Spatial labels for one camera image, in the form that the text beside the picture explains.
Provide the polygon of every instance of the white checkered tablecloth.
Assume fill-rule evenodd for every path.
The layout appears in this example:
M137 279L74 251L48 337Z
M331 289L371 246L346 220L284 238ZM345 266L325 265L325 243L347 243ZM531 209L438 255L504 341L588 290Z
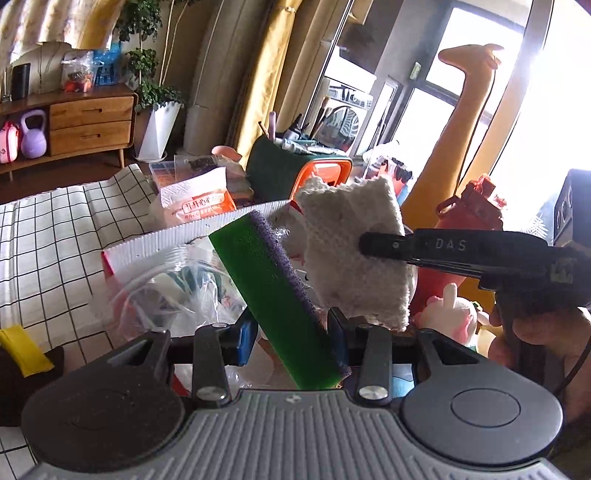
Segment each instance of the white checkered tablecloth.
M148 231L155 196L137 165L109 180L0 205L0 328L21 324L44 352L63 345L69 372L113 344L90 312L100 252ZM0 427L0 480L33 466L20 428Z

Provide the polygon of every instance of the purple kettlebell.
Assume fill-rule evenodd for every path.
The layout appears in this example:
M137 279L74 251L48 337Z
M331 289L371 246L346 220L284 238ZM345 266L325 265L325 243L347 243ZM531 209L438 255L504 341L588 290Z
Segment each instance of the purple kettlebell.
M29 128L27 127L27 119L32 116L43 117L43 124L41 128ZM38 158L45 154L47 151L47 140L45 138L45 122L46 115L43 110L31 110L25 113L21 117L21 129L22 129L22 143L21 152L27 158Z

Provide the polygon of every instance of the black wire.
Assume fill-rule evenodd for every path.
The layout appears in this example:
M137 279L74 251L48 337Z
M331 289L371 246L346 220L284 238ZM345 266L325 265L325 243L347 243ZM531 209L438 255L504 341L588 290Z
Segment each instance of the black wire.
M484 113L484 110L486 108L486 104L488 103L488 100L491 98L492 89L495 86L495 80L496 80L496 70L493 70L492 71L491 89L488 92L488 95L486 96L486 100L484 101L484 104L482 105L482 109L480 110L480 113L478 114L478 119L476 120L476 124L474 125L474 129L472 130L472 134L470 135L470 141L468 142L468 148L466 149L466 152L464 153L464 159L462 160L462 166L460 167L460 171L457 173L456 188L453 191L454 195L457 194L457 190L460 186L460 180L462 179L462 171L464 170L464 163L466 163L466 157L468 156L468 151L470 150L470 145L472 145L472 140L474 139L474 134L476 133L476 129L478 128L478 123L480 122L482 114ZM474 162L474 159L476 158L476 154L478 153L478 150L480 150L480 145L478 146L476 153L474 153L474 156L472 157L472 159L470 160L470 163L468 164L468 170L470 169L472 162Z
M577 373L579 373L579 370L581 370L581 367L583 366L585 360L587 360L587 357L589 356L589 352L591 352L591 335L589 336L589 340L587 341L587 346L583 350L583 353L581 353L581 356L575 363L574 367L570 370L569 374L564 378L564 380L562 380L560 385L556 387L556 390L554 390L554 395L556 397L558 397L562 393L562 391L569 385L569 383L571 383L574 376Z

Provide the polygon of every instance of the pink plush toy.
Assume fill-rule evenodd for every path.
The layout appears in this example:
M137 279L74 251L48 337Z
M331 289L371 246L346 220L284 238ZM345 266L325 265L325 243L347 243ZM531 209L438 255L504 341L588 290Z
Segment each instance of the pink plush toy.
M472 302L458 298L457 285L448 283L443 289L443 298L429 298L427 306L413 317L413 322L417 328L430 328L468 345L476 331L477 318Z

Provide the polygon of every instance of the pen holder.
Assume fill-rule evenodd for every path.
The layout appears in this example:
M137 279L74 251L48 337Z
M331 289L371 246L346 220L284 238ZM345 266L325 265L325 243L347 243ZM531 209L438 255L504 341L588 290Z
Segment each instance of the pen holder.
M266 136L256 139L246 165L246 174L259 202L293 200L297 190L312 175L329 185L347 181L352 162L342 155L295 155L275 145Z

